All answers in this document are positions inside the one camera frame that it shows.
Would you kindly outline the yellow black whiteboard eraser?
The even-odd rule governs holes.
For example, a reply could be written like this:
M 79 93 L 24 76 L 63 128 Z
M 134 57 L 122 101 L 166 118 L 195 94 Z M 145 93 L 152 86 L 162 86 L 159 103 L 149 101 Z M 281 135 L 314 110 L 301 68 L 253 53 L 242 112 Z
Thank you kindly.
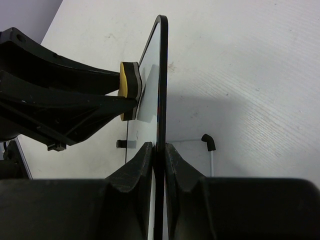
M 123 122 L 136 119 L 143 86 L 144 84 L 140 75 L 138 62 L 121 62 L 119 71 L 119 90 L 117 95 L 136 101 L 136 106 L 133 109 L 120 115 Z

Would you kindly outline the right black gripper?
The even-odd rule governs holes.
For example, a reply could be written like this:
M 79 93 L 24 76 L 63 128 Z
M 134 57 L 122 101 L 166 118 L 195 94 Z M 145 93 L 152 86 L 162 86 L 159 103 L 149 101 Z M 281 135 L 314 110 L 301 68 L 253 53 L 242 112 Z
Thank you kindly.
M 107 180 L 3 180 L 3 240 L 317 240 L 320 192 L 301 179 L 205 178 L 171 143 L 151 196 L 153 144 Z

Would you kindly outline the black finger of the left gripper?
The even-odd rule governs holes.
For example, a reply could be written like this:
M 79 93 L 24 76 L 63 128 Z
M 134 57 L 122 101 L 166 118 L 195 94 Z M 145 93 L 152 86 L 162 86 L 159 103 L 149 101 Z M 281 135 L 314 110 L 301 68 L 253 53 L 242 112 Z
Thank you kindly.
M 0 69 L 48 89 L 107 95 L 120 87 L 118 72 L 65 58 L 15 27 L 0 33 Z
M 135 99 L 49 89 L 1 71 L 0 140 L 25 135 L 48 147 L 72 146 L 136 106 Z

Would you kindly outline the small black-framed whiteboard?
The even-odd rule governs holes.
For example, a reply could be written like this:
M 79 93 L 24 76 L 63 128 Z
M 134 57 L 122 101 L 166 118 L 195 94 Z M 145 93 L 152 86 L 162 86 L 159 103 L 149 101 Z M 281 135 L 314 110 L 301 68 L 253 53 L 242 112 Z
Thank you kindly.
M 147 240 L 162 239 L 164 230 L 167 230 L 169 238 L 165 147 L 166 144 L 174 146 L 174 141 L 166 139 L 168 33 L 168 19 L 164 15 L 159 15 L 138 63 L 143 83 L 142 94 L 135 120 L 127 123 L 124 141 L 126 163 L 135 156 L 144 143 L 151 142 L 153 146 Z M 206 180 L 207 177 L 204 175 L 201 182 L 207 205 Z

